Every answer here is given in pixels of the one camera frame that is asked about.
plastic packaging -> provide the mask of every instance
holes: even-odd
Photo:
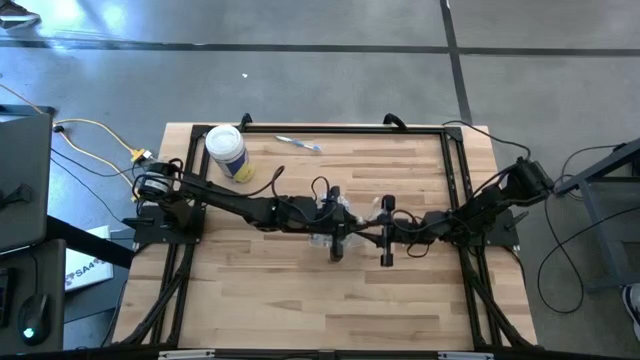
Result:
[[[349,200],[344,196],[340,195],[338,197],[338,203],[342,204],[347,211],[349,210]],[[326,234],[311,234],[309,235],[309,245],[314,247],[330,247],[331,246],[332,237],[331,235]],[[365,239],[356,235],[349,234],[344,240],[342,240],[342,246],[344,247],[355,247],[360,246],[365,243]]]
[[[214,127],[205,140],[207,151],[225,176],[244,183],[253,177],[255,168],[240,132],[231,125]]]

wood grain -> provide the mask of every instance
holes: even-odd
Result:
[[[167,124],[160,160],[186,157],[191,126]],[[468,129],[463,134],[472,183],[479,186],[496,171],[491,143]],[[398,208],[416,215],[449,207],[435,136],[290,136],[319,144],[324,151],[317,154],[271,135],[246,134],[256,167],[254,179],[235,184],[212,162],[208,180],[249,192],[285,165],[276,186],[279,193],[310,195],[311,180],[324,175],[341,187],[352,212],[360,215],[369,214],[373,200],[387,193],[396,196]],[[452,154],[460,184],[458,159],[455,151]],[[460,186],[458,192],[463,200]],[[156,299],[166,249],[152,245],[135,258],[115,340],[131,333]],[[233,214],[209,208],[203,241],[195,252],[180,346],[471,349],[457,250],[436,243],[423,259],[408,257],[401,246],[395,251],[391,269],[379,266],[380,251],[364,241],[346,249],[344,259],[332,264],[328,250],[310,246],[306,235],[261,233]],[[487,250],[487,260],[498,303],[524,337],[535,342],[517,263],[504,250],[493,248]],[[483,311],[481,321],[488,339]]]

gray floor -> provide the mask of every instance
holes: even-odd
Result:
[[[193,43],[446,45],[436,0],[19,0],[44,21],[35,31],[1,34],[81,39]],[[631,0],[450,0],[461,46],[640,47]],[[637,58],[463,56],[475,124],[531,147],[552,177],[583,147],[638,136],[640,62]],[[36,103],[60,108],[58,118],[105,122],[132,145],[157,152],[164,124],[173,121],[379,123],[394,112],[409,123],[459,118],[447,55],[249,52],[144,52],[0,49],[2,82]],[[18,103],[0,93],[0,102]],[[128,154],[100,129],[69,126],[78,145],[115,160]],[[109,172],[69,150],[54,148]],[[520,155],[496,144],[499,167]],[[575,159],[576,172],[606,152]],[[120,217],[133,215],[126,183],[92,177],[71,164]],[[535,288],[536,269],[553,239],[541,206],[520,223],[529,301],[540,343],[548,349],[637,357],[640,342],[615,290],[588,294],[583,308],[557,315]],[[560,238],[588,224],[580,203],[550,200]],[[50,214],[81,228],[118,225],[102,205],[55,165]],[[592,234],[569,251],[586,280],[602,274]],[[560,308],[577,300],[574,275],[561,256],[545,269],[543,291]],[[96,346],[108,322],[96,316],[67,326],[65,346]]]

black clamp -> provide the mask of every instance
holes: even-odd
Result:
[[[238,125],[238,131],[244,132],[247,128],[247,124],[252,124],[253,119],[249,113],[245,113],[242,115],[242,120],[240,120],[240,125]]]
[[[402,130],[402,131],[409,130],[407,128],[407,125],[405,125],[404,122],[399,117],[393,115],[392,113],[388,113],[387,115],[384,116],[384,120],[382,120],[382,125],[391,125],[391,124],[397,126],[399,130]]]

metal bracket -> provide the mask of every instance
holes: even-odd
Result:
[[[520,245],[516,224],[528,213],[522,213],[515,218],[511,210],[505,210],[496,217],[494,226],[489,230],[484,238],[474,237],[469,242],[469,246],[508,246]]]
[[[204,134],[208,133],[209,130],[211,130],[213,126],[199,126],[199,125],[194,125],[191,128],[191,139],[198,139],[202,136],[204,136]]]
[[[457,142],[462,142],[462,129],[459,127],[447,127],[445,126],[444,132],[447,133],[453,140]]]
[[[123,222],[136,229],[134,241],[139,244],[197,244],[204,229],[205,210],[192,206],[188,232],[177,232],[166,228],[164,223],[166,214],[159,206],[143,206],[137,219],[124,219]]]

